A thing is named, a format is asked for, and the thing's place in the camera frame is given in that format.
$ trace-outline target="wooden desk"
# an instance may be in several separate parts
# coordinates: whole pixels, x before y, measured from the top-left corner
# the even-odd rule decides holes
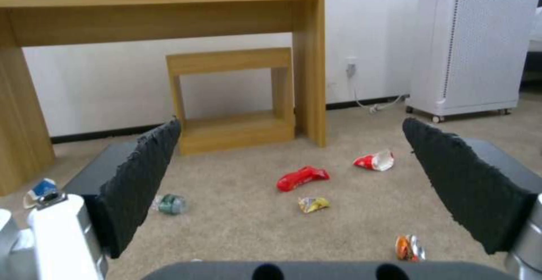
[[[54,162],[21,47],[291,31],[296,128],[323,147],[324,27],[324,0],[0,0],[0,195]]]

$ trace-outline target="small wooden stool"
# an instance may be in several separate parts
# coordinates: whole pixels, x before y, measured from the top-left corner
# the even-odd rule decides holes
[[[179,138],[182,155],[294,139],[296,120],[290,48],[176,54],[166,56],[166,60],[174,108],[182,124]],[[259,68],[271,68],[273,110],[225,118],[185,118],[181,75]]]

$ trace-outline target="power cord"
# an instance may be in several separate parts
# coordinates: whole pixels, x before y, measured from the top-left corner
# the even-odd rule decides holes
[[[354,76],[356,75],[356,64],[348,64],[348,67],[346,68],[346,75],[348,76],[348,79],[349,80],[352,80],[352,78],[354,78]],[[356,87],[353,86],[354,88],[354,99],[356,99],[356,103],[358,104],[358,106],[360,108],[363,108],[363,109],[366,109],[366,110],[369,110],[369,113],[370,114],[374,114],[378,111],[381,111],[381,110],[384,110],[386,108],[389,108],[390,106],[394,105],[395,103],[399,102],[401,100],[401,98],[404,97],[404,95],[400,95],[399,97],[397,97],[397,99],[395,99],[395,101],[393,102],[390,102],[388,104],[374,104],[372,106],[369,106],[369,105],[363,105],[361,102],[359,102],[359,99],[358,99],[358,93],[356,91]]]

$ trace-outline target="black hole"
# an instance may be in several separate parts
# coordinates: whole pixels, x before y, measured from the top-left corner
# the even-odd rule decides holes
[[[51,193],[46,194],[46,195],[43,196],[43,201],[44,202],[53,201],[53,200],[57,199],[57,197],[58,197],[57,192],[51,192]]]
[[[382,264],[376,270],[378,280],[409,280],[402,269],[393,264]]]
[[[252,280],[284,280],[284,275],[278,266],[273,264],[260,265],[252,274]]]

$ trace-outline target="wooden desk leg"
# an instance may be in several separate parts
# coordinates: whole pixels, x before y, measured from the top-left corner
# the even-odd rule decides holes
[[[0,10],[0,195],[53,163],[54,151],[22,49]]]
[[[324,1],[293,2],[296,127],[326,145]]]

